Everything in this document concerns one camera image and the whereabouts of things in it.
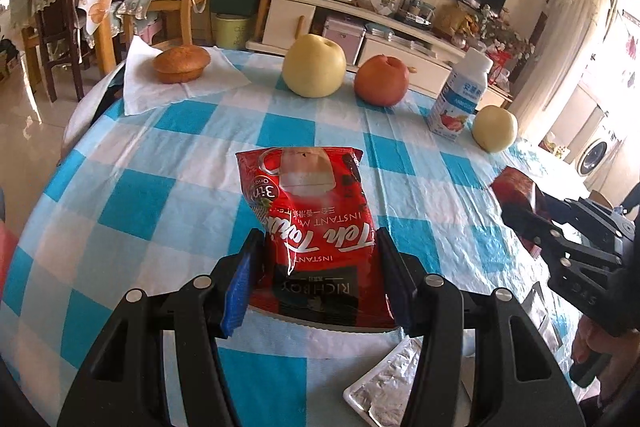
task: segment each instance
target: human hand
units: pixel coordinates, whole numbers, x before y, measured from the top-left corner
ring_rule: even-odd
[[[629,331],[621,337],[612,337],[589,317],[583,315],[575,333],[572,359],[576,363],[584,363],[591,351],[612,355],[609,365],[598,377],[600,398],[607,400],[626,380],[640,357],[640,333]]]

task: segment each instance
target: tile floor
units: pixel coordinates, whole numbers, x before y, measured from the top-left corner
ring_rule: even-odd
[[[78,105],[70,70],[54,70],[58,99],[50,103],[44,84],[31,92],[17,68],[0,81],[0,187],[6,223],[20,235],[60,159],[66,123]],[[100,80],[97,68],[82,72],[84,92]]]

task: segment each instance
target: small yellow apple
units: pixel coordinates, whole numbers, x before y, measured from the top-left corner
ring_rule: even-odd
[[[476,114],[471,134],[485,151],[504,151],[515,142],[518,120],[506,109],[497,105],[487,105]]]
[[[294,93],[307,98],[329,96],[342,85],[347,60],[342,48],[320,35],[302,35],[289,48],[282,77]]]

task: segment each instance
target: metal pin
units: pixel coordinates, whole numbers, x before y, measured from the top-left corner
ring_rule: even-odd
[[[138,302],[142,299],[142,291],[140,290],[130,290],[127,293],[127,301],[129,302]]]
[[[424,281],[433,288],[439,288],[444,284],[444,279],[434,273],[424,278]]]
[[[199,275],[193,280],[193,285],[196,286],[198,290],[204,290],[204,288],[211,286],[211,277],[208,275]]]
[[[495,291],[495,296],[497,297],[498,300],[502,302],[509,302],[513,297],[513,295],[507,288],[498,288]]]

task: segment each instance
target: blue and white tablecloth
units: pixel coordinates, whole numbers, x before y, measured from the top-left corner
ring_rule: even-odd
[[[480,293],[505,286],[521,301],[548,278],[502,224],[487,186],[511,165],[556,197],[584,196],[570,166],[521,140],[487,155],[468,129],[456,143],[434,136],[424,121],[433,100],[421,94],[409,92],[393,109],[371,107],[355,98],[348,74],[334,95],[305,99],[284,85],[281,58],[226,56],[250,85],[130,117],[115,103],[58,168],[30,217],[2,296],[0,352],[50,425],[127,290],[177,290],[259,227],[240,190],[235,153],[242,150],[362,149],[377,225],[428,271]],[[567,372],[578,312],[543,288]],[[342,391],[400,338],[399,331],[318,330],[249,310],[219,346],[244,427],[361,426]],[[186,425],[175,360],[166,372],[172,421]]]

